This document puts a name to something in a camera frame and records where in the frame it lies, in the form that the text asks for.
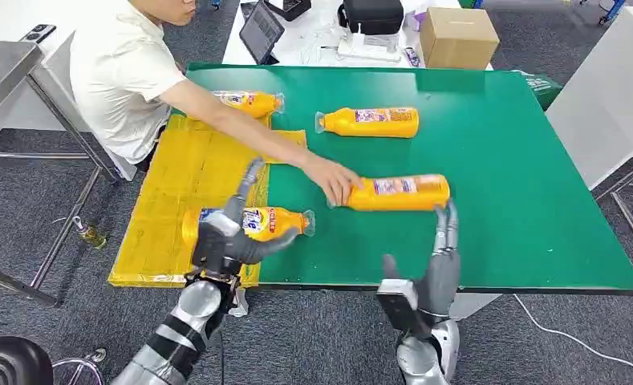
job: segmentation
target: yellow mat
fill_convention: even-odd
[[[269,126],[269,119],[261,121]],[[277,131],[306,146],[304,131]],[[114,286],[180,287],[193,245],[181,237],[187,209],[223,207],[258,154],[203,123],[172,115],[160,137],[108,281]],[[267,205],[269,167],[258,175],[248,206]],[[243,266],[241,285],[256,286],[259,266]]]

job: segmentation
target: green table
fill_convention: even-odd
[[[305,129],[309,148],[361,176],[447,176],[460,212],[461,290],[474,293],[633,294],[633,267],[524,79],[500,71],[192,64],[209,90],[282,92],[276,129]],[[417,107],[405,139],[314,132],[314,113]],[[260,283],[376,287],[381,256],[406,276],[424,271],[433,213],[329,209],[300,170],[271,166],[270,205],[316,212],[316,236],[262,263]]]

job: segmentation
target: cardboard box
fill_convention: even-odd
[[[420,26],[427,68],[483,70],[499,42],[485,10],[429,7]]]

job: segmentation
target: phone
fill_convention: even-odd
[[[54,32],[56,26],[51,24],[38,24],[21,38],[21,42],[33,42],[40,44],[50,33]]]

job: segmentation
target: chair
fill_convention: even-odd
[[[103,377],[95,363],[106,357],[104,349],[97,349],[84,359],[61,359],[52,363],[49,355],[36,343],[20,337],[0,337],[0,385],[52,385],[53,369],[76,365],[67,385],[75,385],[84,369],[91,372],[96,385],[103,385]]]

